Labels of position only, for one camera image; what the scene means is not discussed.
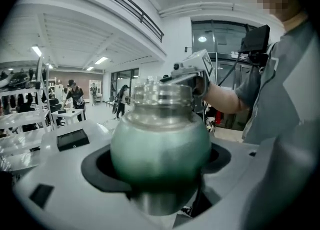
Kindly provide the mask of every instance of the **person's hand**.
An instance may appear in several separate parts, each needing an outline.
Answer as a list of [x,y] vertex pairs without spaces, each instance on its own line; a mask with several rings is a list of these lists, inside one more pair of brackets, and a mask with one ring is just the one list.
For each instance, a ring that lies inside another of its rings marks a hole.
[[193,91],[193,94],[195,95],[201,95],[204,92],[204,79],[200,76],[196,76],[195,78],[195,88]]

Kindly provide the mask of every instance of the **ceiling light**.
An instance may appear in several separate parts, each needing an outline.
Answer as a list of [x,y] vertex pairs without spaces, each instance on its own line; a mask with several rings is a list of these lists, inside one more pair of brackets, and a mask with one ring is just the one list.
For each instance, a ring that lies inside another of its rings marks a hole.
[[53,69],[53,67],[52,67],[52,65],[51,65],[51,64],[48,64],[48,63],[47,63],[47,65],[49,65],[49,69]]
[[207,38],[206,38],[206,37],[200,37],[198,40],[199,40],[200,42],[206,42],[206,41],[207,41]]
[[42,55],[40,49],[38,46],[33,46],[32,47],[33,51],[35,51],[35,53],[40,57]]
[[97,60],[96,62],[95,62],[95,64],[100,64],[100,63],[102,63],[103,61],[105,61],[106,59],[108,59],[107,57],[101,57],[99,60]]

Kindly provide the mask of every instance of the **white desk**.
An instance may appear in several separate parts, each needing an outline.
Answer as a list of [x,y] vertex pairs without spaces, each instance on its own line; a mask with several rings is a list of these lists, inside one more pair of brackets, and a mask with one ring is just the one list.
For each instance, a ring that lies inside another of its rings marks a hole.
[[60,118],[65,118],[65,123],[66,125],[69,125],[68,121],[70,120],[70,123],[75,123],[74,118],[77,117],[79,114],[81,114],[81,119],[84,121],[84,111],[83,109],[70,109],[70,108],[65,108],[66,112],[65,113],[58,113],[58,111],[52,113],[53,120],[56,122],[58,120],[58,117]]
[[102,97],[103,97],[102,94],[97,94],[97,95],[96,95],[96,99],[100,99],[100,102],[101,102],[101,103],[102,103]]

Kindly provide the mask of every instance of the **person's arm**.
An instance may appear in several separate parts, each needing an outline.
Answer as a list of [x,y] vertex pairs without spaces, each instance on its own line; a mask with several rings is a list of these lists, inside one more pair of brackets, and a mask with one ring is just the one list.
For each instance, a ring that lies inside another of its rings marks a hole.
[[61,109],[63,109],[65,107],[67,100],[70,99],[71,96],[72,96],[71,95],[71,91],[69,91],[68,94],[66,95],[66,98],[65,98],[65,100],[63,102],[63,105],[62,105]]
[[249,108],[233,90],[225,90],[210,83],[209,90],[203,98],[212,107],[223,113],[237,113]]
[[253,108],[260,89],[260,79],[258,68],[252,67],[249,76],[235,91],[210,83],[204,100],[223,113],[237,113]]
[[82,88],[79,88],[79,90],[80,90],[81,96],[84,96],[84,92],[83,92]]

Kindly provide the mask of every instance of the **black cable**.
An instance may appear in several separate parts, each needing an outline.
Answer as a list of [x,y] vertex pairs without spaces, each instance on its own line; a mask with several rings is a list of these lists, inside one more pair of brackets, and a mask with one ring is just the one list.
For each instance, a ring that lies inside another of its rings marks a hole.
[[234,69],[236,68],[236,65],[237,65],[237,63],[238,63],[238,61],[239,61],[240,55],[241,55],[241,53],[238,54],[238,58],[236,59],[234,65],[233,65],[232,68],[229,70],[229,72],[225,75],[225,77],[223,78],[223,80],[220,81],[220,83],[218,84],[219,87],[220,87],[221,84],[227,79],[227,77],[231,74],[231,72],[233,72]]

